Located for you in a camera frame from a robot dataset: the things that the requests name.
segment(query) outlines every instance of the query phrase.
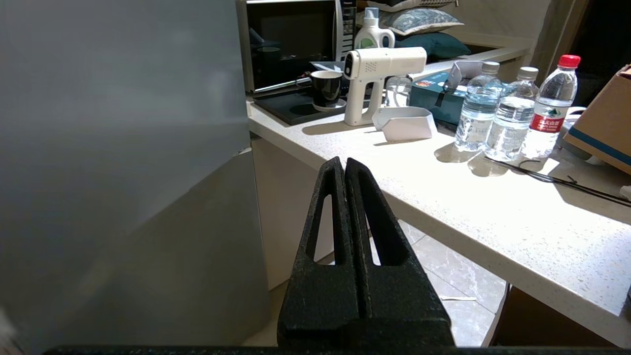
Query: microwave control panel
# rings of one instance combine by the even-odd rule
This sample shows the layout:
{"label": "microwave control panel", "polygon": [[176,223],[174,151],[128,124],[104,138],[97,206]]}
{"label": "microwave control panel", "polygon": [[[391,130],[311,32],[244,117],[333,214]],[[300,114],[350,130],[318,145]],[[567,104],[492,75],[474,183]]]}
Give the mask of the microwave control panel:
{"label": "microwave control panel", "polygon": [[339,0],[342,7],[342,56],[338,61],[344,61],[348,51],[352,51],[355,40],[355,14],[357,0]]}

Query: gray panel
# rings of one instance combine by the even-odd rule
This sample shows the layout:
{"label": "gray panel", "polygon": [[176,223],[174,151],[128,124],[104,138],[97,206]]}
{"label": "gray panel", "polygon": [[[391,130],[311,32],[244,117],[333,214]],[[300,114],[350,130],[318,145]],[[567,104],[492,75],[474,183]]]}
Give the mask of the gray panel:
{"label": "gray panel", "polygon": [[[164,322],[127,339],[136,343],[226,344],[245,337],[260,323],[267,298],[251,158],[222,167],[235,177],[205,192],[199,206],[206,210],[186,212],[216,214],[208,219],[215,222],[256,219],[239,226],[238,239],[225,224],[184,221],[143,234],[155,244],[136,242],[134,232],[249,144],[233,0],[5,0],[0,6],[0,307],[21,339],[48,346],[56,329],[68,342],[64,330],[77,331],[71,324],[78,322],[86,339],[98,340],[90,331],[99,329],[103,341],[122,340],[122,321],[113,320],[121,331],[111,334],[90,323],[115,309],[129,313],[129,325]],[[241,178],[250,186],[232,185]],[[235,209],[242,212],[229,215]],[[183,278],[184,286],[162,294],[169,288],[158,284],[162,298],[142,289],[146,279],[156,285],[155,275],[139,271],[142,261],[134,269],[123,258],[137,243],[166,246],[169,265],[189,262],[168,267],[172,274],[165,276]],[[147,250],[144,258],[155,265],[156,252]],[[184,250],[194,257],[188,260]],[[111,255],[122,259],[103,261]],[[193,273],[194,263],[206,274]],[[225,325],[225,314],[214,313],[225,305],[199,298],[213,294],[209,287],[231,300],[227,318],[251,323],[241,330]],[[190,303],[179,310],[184,297]],[[111,312],[90,313],[105,303],[113,304]],[[164,316],[152,318],[161,309]],[[202,319],[202,329],[192,328]]]}

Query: tile floor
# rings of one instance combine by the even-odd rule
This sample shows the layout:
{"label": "tile floor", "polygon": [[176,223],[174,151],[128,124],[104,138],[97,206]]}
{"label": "tile floor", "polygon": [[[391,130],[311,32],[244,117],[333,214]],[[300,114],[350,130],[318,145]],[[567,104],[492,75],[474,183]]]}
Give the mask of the tile floor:
{"label": "tile floor", "polygon": [[[436,293],[443,299],[442,303],[451,318],[456,345],[481,346],[504,297],[506,281],[409,224],[399,223]],[[378,260],[374,245],[372,250],[373,259]],[[285,282],[270,291],[272,319],[243,345],[276,345],[276,324],[286,287]]]}

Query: wall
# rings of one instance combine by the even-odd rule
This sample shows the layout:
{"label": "wall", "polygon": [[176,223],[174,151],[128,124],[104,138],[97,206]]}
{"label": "wall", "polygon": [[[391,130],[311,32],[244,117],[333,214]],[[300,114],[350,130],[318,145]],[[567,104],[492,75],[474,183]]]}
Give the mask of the wall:
{"label": "wall", "polygon": [[[551,0],[460,0],[441,8],[455,16],[464,26],[457,31],[484,33],[504,37],[522,37],[536,45]],[[532,55],[524,63],[530,63]]]}

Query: blue tape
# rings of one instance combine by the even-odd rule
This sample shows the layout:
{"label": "blue tape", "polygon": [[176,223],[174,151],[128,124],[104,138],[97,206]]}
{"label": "blue tape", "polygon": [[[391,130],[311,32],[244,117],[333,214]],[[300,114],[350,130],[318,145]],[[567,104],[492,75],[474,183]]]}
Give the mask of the blue tape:
{"label": "blue tape", "polygon": [[631,165],[631,157],[617,150],[616,148],[604,144],[603,142],[595,139],[592,136],[586,135],[585,133],[579,131],[574,127],[570,128],[570,131],[568,133],[570,136],[573,136],[574,138],[589,144],[590,146],[600,150],[601,152],[606,153],[627,165]]}

